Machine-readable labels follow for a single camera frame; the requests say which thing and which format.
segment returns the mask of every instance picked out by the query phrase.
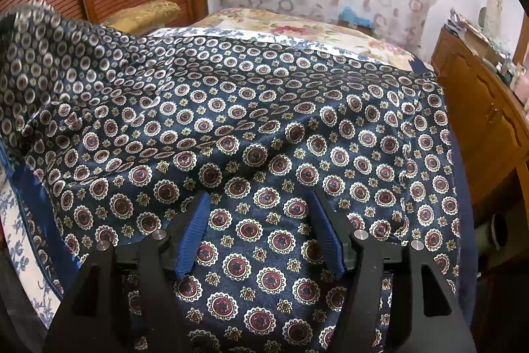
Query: blue gripper pad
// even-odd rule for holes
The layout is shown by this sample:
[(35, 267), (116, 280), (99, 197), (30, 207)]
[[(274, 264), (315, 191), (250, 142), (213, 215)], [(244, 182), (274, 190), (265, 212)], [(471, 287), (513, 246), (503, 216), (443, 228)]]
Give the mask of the blue gripper pad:
[(337, 279), (356, 266), (356, 252), (349, 234), (351, 223), (345, 214), (331, 209), (322, 189), (308, 195), (309, 215), (327, 268)]
[(178, 261), (175, 267), (175, 274), (179, 280), (191, 272), (193, 263), (197, 256), (200, 241), (206, 233), (207, 223), (210, 219), (211, 202), (210, 196), (203, 193), (195, 209), (195, 214), (187, 225), (186, 232), (180, 241), (178, 247)]

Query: pink object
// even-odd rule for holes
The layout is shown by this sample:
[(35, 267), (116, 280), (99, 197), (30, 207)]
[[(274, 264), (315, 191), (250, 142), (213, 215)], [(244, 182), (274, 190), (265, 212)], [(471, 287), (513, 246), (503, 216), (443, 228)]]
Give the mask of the pink object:
[(514, 94), (518, 97), (520, 102), (525, 105), (529, 99), (529, 75), (520, 75), (514, 85)]

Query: metal pin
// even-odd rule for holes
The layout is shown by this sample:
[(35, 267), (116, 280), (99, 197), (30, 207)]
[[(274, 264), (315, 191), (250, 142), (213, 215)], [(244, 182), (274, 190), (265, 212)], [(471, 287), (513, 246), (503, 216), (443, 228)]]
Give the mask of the metal pin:
[(152, 234), (152, 237), (155, 240), (163, 240), (167, 236), (167, 231), (163, 229), (156, 229)]
[(356, 229), (353, 235), (356, 239), (361, 240), (361, 241), (366, 240), (369, 236), (367, 231), (365, 231), (364, 229)]
[(109, 247), (110, 247), (110, 241), (107, 241), (107, 240), (99, 241), (96, 245), (96, 249), (99, 251), (105, 251)]
[(417, 251), (420, 251), (422, 249), (424, 249), (424, 244), (419, 241), (419, 240), (413, 240), (412, 241), (412, 247), (417, 250)]

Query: blanket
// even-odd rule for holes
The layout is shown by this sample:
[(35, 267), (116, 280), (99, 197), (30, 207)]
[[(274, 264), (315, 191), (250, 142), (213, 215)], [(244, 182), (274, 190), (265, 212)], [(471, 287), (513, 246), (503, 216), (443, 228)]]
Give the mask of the blanket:
[[(422, 240), (457, 293), (450, 132), (430, 72), (221, 32), (135, 38), (44, 5), (7, 11), (0, 31), (2, 163), (57, 295), (98, 241), (140, 241), (202, 189), (208, 228), (173, 285), (189, 337), (223, 351), (324, 350), (347, 286), (314, 238), (315, 185), (356, 229)], [(374, 351), (389, 277), (382, 287)]]

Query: wooden cabinet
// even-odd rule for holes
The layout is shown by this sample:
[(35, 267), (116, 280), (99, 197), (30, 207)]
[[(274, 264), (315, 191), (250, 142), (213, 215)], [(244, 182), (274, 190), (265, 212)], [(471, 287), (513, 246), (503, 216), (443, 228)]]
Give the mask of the wooden cabinet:
[(494, 71), (446, 30), (441, 31), (432, 64), (445, 88), (450, 124), (476, 204), (527, 160), (529, 132), (523, 108)]

